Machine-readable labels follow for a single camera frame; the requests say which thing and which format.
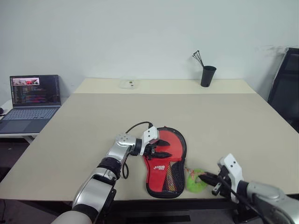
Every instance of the black pen holder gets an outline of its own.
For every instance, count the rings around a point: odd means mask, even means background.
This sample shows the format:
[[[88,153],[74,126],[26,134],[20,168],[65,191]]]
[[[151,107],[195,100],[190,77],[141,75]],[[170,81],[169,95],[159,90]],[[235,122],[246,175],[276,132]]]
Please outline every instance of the black pen holder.
[[[216,68],[214,66],[204,66],[200,85],[203,87],[209,87],[215,71]]]

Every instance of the green ball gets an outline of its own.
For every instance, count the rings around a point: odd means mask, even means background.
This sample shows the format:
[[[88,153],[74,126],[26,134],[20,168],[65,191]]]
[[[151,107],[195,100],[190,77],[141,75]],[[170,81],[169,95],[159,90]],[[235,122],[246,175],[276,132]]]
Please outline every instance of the green ball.
[[[196,173],[204,173],[202,169],[195,169],[194,172]],[[186,182],[186,188],[188,191],[193,192],[193,193],[199,193],[203,189],[206,188],[207,184],[203,182],[202,180],[199,181],[198,183],[195,182],[197,179],[196,176],[194,176],[194,180],[192,180],[191,175],[188,176],[187,182]]]

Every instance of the black cable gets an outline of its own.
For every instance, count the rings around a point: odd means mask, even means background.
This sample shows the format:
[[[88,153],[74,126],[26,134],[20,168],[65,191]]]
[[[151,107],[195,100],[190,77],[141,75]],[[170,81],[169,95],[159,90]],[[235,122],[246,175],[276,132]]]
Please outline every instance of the black cable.
[[[201,58],[199,57],[198,54],[194,53],[193,56],[194,56],[194,58],[196,58],[202,64]]]
[[[130,154],[128,154],[128,155],[126,156],[125,162],[124,162],[124,164],[123,164],[123,166],[122,166],[122,177],[123,177],[124,179],[127,179],[128,176],[129,176],[129,168],[128,168],[128,165],[126,164],[126,161],[127,161],[127,158],[128,158],[129,155],[130,155]]]
[[[258,210],[256,210],[243,196],[237,194],[235,191],[233,191],[231,189],[229,184],[225,182],[225,180],[222,178],[222,176],[218,176],[218,179],[234,196],[236,196],[236,198],[239,199],[240,202],[242,202],[247,207],[252,209],[263,220],[264,223],[269,224],[268,221],[265,219],[265,217]]]
[[[202,67],[204,67],[204,63],[202,62],[202,59],[201,59],[199,50],[197,50],[197,53],[198,53],[199,59],[200,59],[200,61],[201,61]]]
[[[126,134],[129,133],[129,131],[131,131],[134,127],[138,126],[138,125],[142,125],[142,124],[149,124],[149,128],[150,127],[153,127],[153,124],[150,123],[149,121],[143,121],[143,122],[140,122],[138,124],[135,124],[134,126],[130,127],[127,131],[126,131]]]
[[[4,213],[5,213],[5,209],[6,209],[5,200],[3,200],[3,203],[4,203],[4,209],[3,209],[3,214],[2,214],[2,218],[1,218],[1,222],[0,223],[4,223]]]
[[[126,131],[126,134],[128,134],[129,131],[131,131],[134,127],[136,127],[136,126],[138,126],[138,125],[142,125],[142,124],[149,124],[149,128],[153,127],[153,124],[152,124],[151,122],[149,122],[149,121],[143,121],[143,122],[140,122],[140,123],[135,124],[134,126],[130,127],[130,128]],[[127,179],[128,176],[129,176],[129,168],[128,168],[128,165],[127,165],[127,163],[126,163],[127,158],[128,158],[129,155],[130,155],[130,154],[127,155],[126,160],[125,160],[125,162],[124,162],[124,164],[123,164],[123,166],[122,166],[122,177],[123,177],[124,179]]]
[[[201,61],[196,56],[192,55],[192,57],[194,57],[200,63],[200,65],[203,66]]]

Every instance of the mesh bag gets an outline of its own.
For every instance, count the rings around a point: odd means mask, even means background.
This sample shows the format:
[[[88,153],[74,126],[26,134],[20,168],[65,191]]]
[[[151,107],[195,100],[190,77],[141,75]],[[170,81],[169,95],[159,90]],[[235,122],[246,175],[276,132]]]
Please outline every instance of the mesh bag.
[[[151,158],[144,156],[148,170],[146,188],[148,193],[157,198],[175,198],[185,187],[184,162],[187,146],[184,137],[173,128],[158,128],[160,139],[170,146],[157,146],[156,152],[168,152],[168,158]]]

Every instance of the laptop keyboard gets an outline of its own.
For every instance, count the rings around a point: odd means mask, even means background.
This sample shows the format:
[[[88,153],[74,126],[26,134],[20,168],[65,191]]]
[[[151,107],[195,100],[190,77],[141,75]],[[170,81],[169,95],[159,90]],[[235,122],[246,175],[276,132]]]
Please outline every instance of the laptop keyboard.
[[[12,110],[3,120],[50,119],[57,109]]]

